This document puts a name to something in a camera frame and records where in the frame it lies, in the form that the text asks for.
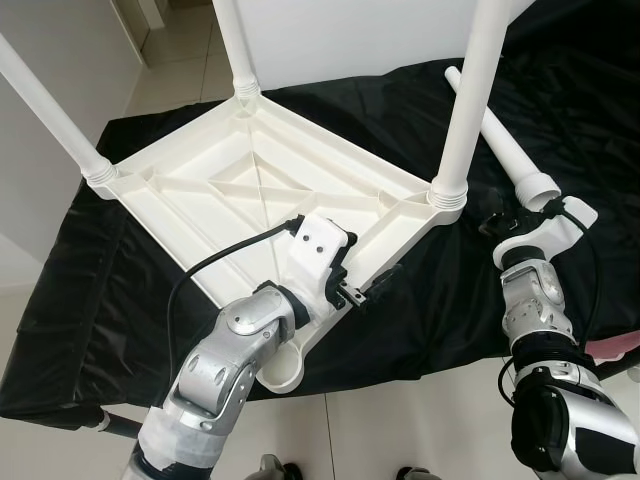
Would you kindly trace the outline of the black cloth table cover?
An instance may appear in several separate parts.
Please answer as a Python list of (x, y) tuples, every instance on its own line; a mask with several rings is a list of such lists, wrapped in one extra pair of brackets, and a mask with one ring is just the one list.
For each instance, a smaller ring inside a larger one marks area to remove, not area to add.
[[(554, 259), (570, 316), (593, 340), (640, 329), (639, 1), (531, 6), (509, 29), (490, 109), (567, 195), (599, 212)], [(448, 60), (268, 91), (270, 100), (424, 179), (454, 99)], [(305, 361), (297, 396), (411, 381), (504, 355), (493, 239), (480, 225), (511, 180), (480, 143), (457, 223), (404, 256), (396, 288), (344, 317)], [(166, 300), (180, 268), (118, 202), (78, 189), (15, 329), (0, 417), (46, 428), (97, 422), (105, 404), (146, 408), (168, 390)]]

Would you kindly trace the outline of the white plastic table leg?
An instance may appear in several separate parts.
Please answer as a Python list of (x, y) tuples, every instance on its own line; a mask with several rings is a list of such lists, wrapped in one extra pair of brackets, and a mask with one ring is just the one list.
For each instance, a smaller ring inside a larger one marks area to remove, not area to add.
[(512, 1), (477, 0), (442, 160), (431, 180), (428, 200), (435, 209), (461, 210), (465, 205), (468, 170), (511, 20)]
[(236, 0), (212, 0), (212, 5), (218, 18), (224, 49), (227, 50), (236, 100), (246, 106), (260, 95), (261, 88), (244, 36), (241, 12)]
[(81, 128), (46, 90), (3, 33), (0, 33), (0, 74), (76, 161), (87, 186), (100, 198), (115, 200), (111, 184), (120, 177), (119, 170), (91, 145)]
[(547, 173), (541, 172), (490, 108), (484, 110), (479, 133), (512, 180), (520, 204), (531, 212), (545, 214), (545, 206), (562, 196), (558, 184)]

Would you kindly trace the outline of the pink stool seat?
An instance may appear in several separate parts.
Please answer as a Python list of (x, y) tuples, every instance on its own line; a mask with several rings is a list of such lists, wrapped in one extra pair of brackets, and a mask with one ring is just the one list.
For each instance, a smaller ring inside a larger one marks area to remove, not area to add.
[(586, 352), (594, 358), (596, 364), (604, 364), (620, 360), (639, 346), (640, 332), (628, 332), (611, 338), (589, 340)]

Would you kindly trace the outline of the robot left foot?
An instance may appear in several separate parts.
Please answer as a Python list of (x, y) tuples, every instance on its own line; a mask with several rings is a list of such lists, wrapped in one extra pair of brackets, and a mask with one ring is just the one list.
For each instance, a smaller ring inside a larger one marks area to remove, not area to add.
[(284, 463), (275, 454), (264, 454), (260, 460), (260, 470), (253, 472), (246, 480), (305, 480), (297, 463)]

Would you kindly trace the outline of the white door frame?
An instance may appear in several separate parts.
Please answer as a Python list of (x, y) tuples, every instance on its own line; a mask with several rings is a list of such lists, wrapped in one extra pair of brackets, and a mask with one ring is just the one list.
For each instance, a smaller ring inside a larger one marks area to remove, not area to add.
[(147, 68), (145, 58), (145, 41), (150, 33), (150, 24), (146, 17), (145, 5), (142, 0), (110, 0), (111, 8), (114, 9), (125, 37), (131, 42), (132, 50), (143, 68)]

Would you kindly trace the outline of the white plastic table top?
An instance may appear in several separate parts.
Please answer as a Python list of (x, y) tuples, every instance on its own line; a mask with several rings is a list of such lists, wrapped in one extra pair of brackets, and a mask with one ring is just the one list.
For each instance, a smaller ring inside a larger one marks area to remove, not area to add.
[(375, 275), (462, 211), (435, 209), (426, 180), (264, 96), (246, 106), (227, 100), (116, 169), (116, 198), (175, 262), (195, 270), (195, 283), (218, 307), (262, 283), (283, 285), (285, 248), (306, 215), (357, 234), (343, 265), (340, 251), (335, 256), (326, 283), (332, 314), (312, 320), (300, 300), (307, 323), (257, 375), (278, 394), (301, 384), (307, 353), (352, 300), (364, 300)]

